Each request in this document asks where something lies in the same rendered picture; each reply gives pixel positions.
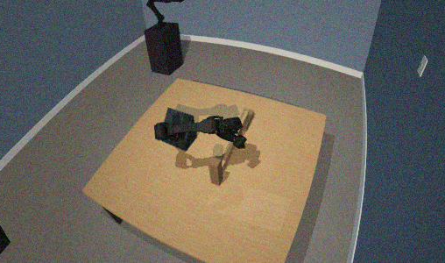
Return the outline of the long wooden rail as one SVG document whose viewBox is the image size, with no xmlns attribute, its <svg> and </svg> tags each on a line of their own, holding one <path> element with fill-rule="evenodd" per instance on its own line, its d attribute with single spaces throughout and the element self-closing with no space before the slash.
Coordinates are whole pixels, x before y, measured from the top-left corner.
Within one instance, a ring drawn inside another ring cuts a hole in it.
<svg viewBox="0 0 445 263">
<path fill-rule="evenodd" d="M 246 122 L 247 118 L 249 118 L 249 111 L 248 110 L 244 113 L 244 116 L 243 116 L 243 118 L 241 120 L 243 127 L 240 128 L 238 130 L 238 134 L 235 134 L 235 135 L 238 136 L 238 135 L 242 134 L 242 131 L 243 131 L 244 127 L 245 127 L 245 122 Z M 222 160 L 222 172 L 224 172 L 224 169 L 228 165 L 230 157 L 231 157 L 234 149 L 235 149 L 235 146 L 233 145 L 233 142 L 231 142 L 230 146 L 229 146 L 229 148 L 228 148 L 227 152 L 225 153 L 224 158 Z"/>
</svg>

